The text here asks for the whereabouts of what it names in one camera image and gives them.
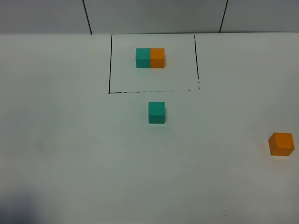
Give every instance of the orange cube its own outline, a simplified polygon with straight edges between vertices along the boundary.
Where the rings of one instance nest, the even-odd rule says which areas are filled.
[[[163,69],[165,67],[164,48],[150,49],[150,67],[152,69]]]
[[[273,133],[269,138],[271,155],[289,156],[295,149],[291,133]]]

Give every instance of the black line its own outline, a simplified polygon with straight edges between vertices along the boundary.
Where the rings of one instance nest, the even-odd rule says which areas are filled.
[[[89,31],[90,31],[90,34],[92,35],[93,32],[92,32],[92,28],[90,27],[90,23],[89,23],[89,19],[88,19],[87,10],[86,10],[86,7],[85,7],[84,0],[82,0],[82,3],[83,3],[83,7],[84,7],[84,11],[85,11],[85,15],[86,15],[86,19],[87,19],[87,23],[88,23]]]
[[[160,90],[160,91],[136,91],[136,92],[110,92],[109,94],[119,94],[119,93],[144,93],[144,92],[182,92],[182,91],[191,91],[191,90]]]
[[[195,58],[196,58],[196,67],[197,67],[197,79],[199,80],[198,63],[197,63],[197,51],[196,51],[196,39],[195,39],[195,34],[193,34],[193,35],[194,35]]]
[[[111,81],[111,62],[112,62],[112,36],[113,36],[113,34],[111,34],[111,49],[110,49],[110,72],[109,72],[109,91],[108,91],[108,93],[113,93],[113,92],[110,92],[110,81]]]
[[[224,13],[223,13],[223,18],[222,18],[222,22],[221,22],[219,33],[221,33],[222,24],[223,24],[223,20],[224,20],[224,16],[225,16],[225,13],[226,13],[227,6],[228,6],[228,0],[226,0],[226,5],[225,5]]]

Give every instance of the teal cube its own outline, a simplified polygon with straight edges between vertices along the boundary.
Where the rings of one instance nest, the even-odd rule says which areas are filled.
[[[149,102],[149,124],[165,124],[165,102]]]
[[[150,48],[136,48],[136,68],[150,69]]]

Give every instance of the cube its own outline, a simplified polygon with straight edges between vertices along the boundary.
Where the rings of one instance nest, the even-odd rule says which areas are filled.
[[[162,69],[165,67],[164,48],[136,48],[136,68]]]
[[[149,102],[149,124],[165,124],[165,102]]]
[[[291,133],[274,133],[268,142],[271,155],[289,156],[295,149]]]
[[[150,48],[136,48],[136,68],[150,68]]]
[[[150,67],[152,69],[163,69],[165,67],[164,48],[150,49]]]

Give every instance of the wooden block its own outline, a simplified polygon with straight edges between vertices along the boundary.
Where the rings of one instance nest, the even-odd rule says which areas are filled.
[[[136,48],[136,68],[150,68],[150,48]]]
[[[271,155],[289,156],[295,149],[291,133],[274,133],[269,138]]]
[[[149,124],[165,123],[165,102],[149,102]]]
[[[150,49],[150,67],[152,69],[163,69],[165,67],[165,50],[164,48]]]

